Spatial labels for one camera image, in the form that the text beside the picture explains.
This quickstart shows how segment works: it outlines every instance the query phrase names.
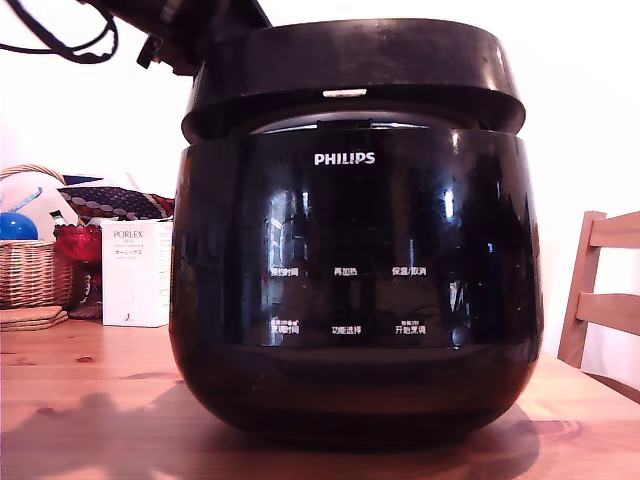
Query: basket handle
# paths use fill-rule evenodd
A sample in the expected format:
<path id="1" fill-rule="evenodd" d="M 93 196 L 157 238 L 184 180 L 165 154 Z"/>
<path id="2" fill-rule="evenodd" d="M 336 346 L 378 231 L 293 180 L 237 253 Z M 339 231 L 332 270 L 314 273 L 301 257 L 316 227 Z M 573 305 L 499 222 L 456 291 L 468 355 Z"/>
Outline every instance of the basket handle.
<path id="1" fill-rule="evenodd" d="M 18 173 L 26 173 L 26 172 L 45 173 L 55 178 L 63 185 L 65 186 L 67 185 L 67 182 L 65 182 L 64 177 L 60 173 L 48 167 L 43 167 L 40 165 L 32 165 L 32 164 L 16 165 L 15 167 L 5 168 L 2 171 L 0 171 L 0 180 L 4 180 L 5 178 L 10 177 L 12 175 L 17 175 Z"/>

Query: wicker basket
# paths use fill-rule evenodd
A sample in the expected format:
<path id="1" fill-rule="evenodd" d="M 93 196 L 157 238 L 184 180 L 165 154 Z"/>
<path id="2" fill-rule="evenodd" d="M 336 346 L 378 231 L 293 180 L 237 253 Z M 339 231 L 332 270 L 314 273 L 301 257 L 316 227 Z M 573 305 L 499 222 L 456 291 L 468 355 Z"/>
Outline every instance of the wicker basket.
<path id="1" fill-rule="evenodd" d="M 37 165 L 21 165 L 0 173 L 0 180 L 22 172 L 42 172 L 64 183 L 57 172 Z M 69 309 L 82 301 L 87 275 L 62 255 L 54 242 L 0 241 L 0 309 L 61 306 Z"/>

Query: power cord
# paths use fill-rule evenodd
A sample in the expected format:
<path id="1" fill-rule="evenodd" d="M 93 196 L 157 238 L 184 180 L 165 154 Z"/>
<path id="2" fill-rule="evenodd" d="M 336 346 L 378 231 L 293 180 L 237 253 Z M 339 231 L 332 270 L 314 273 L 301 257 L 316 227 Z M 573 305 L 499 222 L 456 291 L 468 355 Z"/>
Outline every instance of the power cord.
<path id="1" fill-rule="evenodd" d="M 40 24 L 35 18 L 33 18 L 22 6 L 19 0 L 6 0 L 11 9 L 15 12 L 22 23 L 24 23 L 31 32 L 33 32 L 45 45 L 47 45 L 48 49 L 40 49 L 40 48 L 23 48 L 16 47 L 13 45 L 6 45 L 4 43 L 0 43 L 1 50 L 7 50 L 10 52 L 16 53 L 26 53 L 31 55 L 59 55 L 67 60 L 80 63 L 80 64 L 96 64 L 103 63 L 107 60 L 111 59 L 113 55 L 118 50 L 118 29 L 116 27 L 115 21 L 113 19 L 113 15 L 104 8 L 100 3 L 96 0 L 87 0 L 81 3 L 87 3 L 95 8 L 100 15 L 105 19 L 106 25 L 100 35 L 98 35 L 93 40 L 84 43 L 82 45 L 77 45 L 75 47 L 69 47 L 58 40 L 51 32 L 49 32 L 46 28 Z M 101 55 L 96 55 L 94 53 L 82 53 L 80 55 L 76 55 L 75 52 L 80 50 L 84 50 L 89 48 L 100 40 L 102 40 L 109 32 L 113 33 L 113 46 L 111 48 L 111 52 L 103 53 Z"/>

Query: wooden table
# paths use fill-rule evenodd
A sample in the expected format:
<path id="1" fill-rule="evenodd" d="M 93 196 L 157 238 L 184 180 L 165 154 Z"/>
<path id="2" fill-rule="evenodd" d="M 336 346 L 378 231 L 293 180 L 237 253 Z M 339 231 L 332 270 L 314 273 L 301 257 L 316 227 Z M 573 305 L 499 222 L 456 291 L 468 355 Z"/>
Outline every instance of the wooden table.
<path id="1" fill-rule="evenodd" d="M 464 445 L 343 454 L 222 424 L 180 379 L 166 327 L 69 321 L 1 346 L 3 479 L 640 479 L 640 406 L 550 356 Z"/>

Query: chair backrest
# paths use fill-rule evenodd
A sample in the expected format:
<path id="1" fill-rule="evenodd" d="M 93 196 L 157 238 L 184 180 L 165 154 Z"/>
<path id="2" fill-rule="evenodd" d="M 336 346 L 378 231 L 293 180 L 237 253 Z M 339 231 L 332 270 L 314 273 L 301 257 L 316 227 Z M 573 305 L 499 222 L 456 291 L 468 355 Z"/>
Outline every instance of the chair backrest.
<path id="1" fill-rule="evenodd" d="M 612 218 L 584 214 L 558 350 L 558 358 L 575 368 L 582 365 L 589 323 L 640 335 L 639 295 L 593 293 L 602 247 L 640 248 L 640 212 Z"/>

